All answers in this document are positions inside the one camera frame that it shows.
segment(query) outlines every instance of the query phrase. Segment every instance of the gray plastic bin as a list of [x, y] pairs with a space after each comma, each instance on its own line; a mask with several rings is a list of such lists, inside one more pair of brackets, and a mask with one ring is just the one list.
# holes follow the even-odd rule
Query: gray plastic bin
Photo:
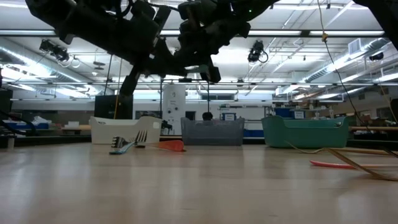
[[182, 141], [191, 146], [241, 146], [244, 118], [236, 121], [191, 121], [181, 118]]

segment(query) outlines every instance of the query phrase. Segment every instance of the green plastic bin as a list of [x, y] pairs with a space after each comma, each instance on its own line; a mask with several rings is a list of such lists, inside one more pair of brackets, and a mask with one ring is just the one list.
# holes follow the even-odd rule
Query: green plastic bin
[[298, 148], [345, 147], [348, 138], [348, 120], [283, 119], [280, 116], [263, 118], [262, 128], [270, 147]]

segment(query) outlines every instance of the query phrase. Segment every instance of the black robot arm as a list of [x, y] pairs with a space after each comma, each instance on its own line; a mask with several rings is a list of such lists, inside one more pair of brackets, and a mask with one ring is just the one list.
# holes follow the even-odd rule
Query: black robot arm
[[[219, 82], [221, 75], [211, 60], [212, 54], [229, 45], [236, 35], [247, 37], [248, 21], [262, 14], [279, 0], [194, 0], [176, 9], [184, 20], [180, 25], [180, 48], [170, 53], [166, 41], [159, 37], [171, 8], [145, 0], [128, 0], [125, 10], [121, 0], [25, 0], [35, 16], [55, 28], [61, 40], [70, 44], [78, 36], [110, 54], [130, 62], [134, 67], [126, 77], [120, 94], [131, 95], [139, 75], [180, 75], [199, 72], [208, 82]], [[398, 46], [398, 0], [354, 0], [367, 6], [387, 36]], [[124, 16], [132, 13], [131, 19]]]

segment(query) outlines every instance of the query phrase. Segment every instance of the wooden floor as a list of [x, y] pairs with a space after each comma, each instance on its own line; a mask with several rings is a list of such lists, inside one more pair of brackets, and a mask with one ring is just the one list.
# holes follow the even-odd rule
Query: wooden floor
[[[398, 183], [264, 146], [185, 154], [71, 144], [0, 152], [0, 223], [397, 223]], [[350, 158], [398, 164], [385, 156]]]

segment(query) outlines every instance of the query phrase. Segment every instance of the white label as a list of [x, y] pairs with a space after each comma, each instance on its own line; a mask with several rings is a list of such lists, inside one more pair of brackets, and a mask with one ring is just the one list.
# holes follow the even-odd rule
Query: white label
[[295, 119], [304, 119], [304, 111], [294, 111]]

